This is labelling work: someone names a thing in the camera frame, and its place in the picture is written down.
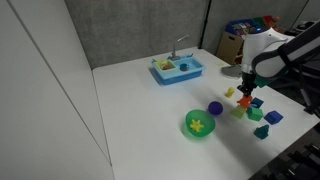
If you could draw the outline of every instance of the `blue cube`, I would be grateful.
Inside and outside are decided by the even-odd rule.
[[[268,123],[270,123],[271,125],[277,124],[281,121],[282,118],[283,116],[279,114],[277,111],[271,111],[264,117],[264,119],[268,121]]]
[[[251,106],[252,107],[255,107],[255,108],[260,108],[263,104],[263,101],[259,98],[254,98],[252,101],[251,101]]]

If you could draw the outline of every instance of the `yellow star toy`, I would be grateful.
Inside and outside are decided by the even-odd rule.
[[[195,132],[197,133],[200,133],[201,129],[203,128],[204,126],[202,124],[200,124],[200,120],[198,121],[195,121],[194,119],[192,119],[192,123],[190,124],[190,128],[192,130],[194,130]]]

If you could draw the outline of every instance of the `toy sink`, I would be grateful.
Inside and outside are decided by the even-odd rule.
[[[181,59],[171,60],[153,60],[152,65],[160,77],[162,84],[168,85],[187,79],[195,78],[201,75],[205,70],[193,54],[180,56]]]

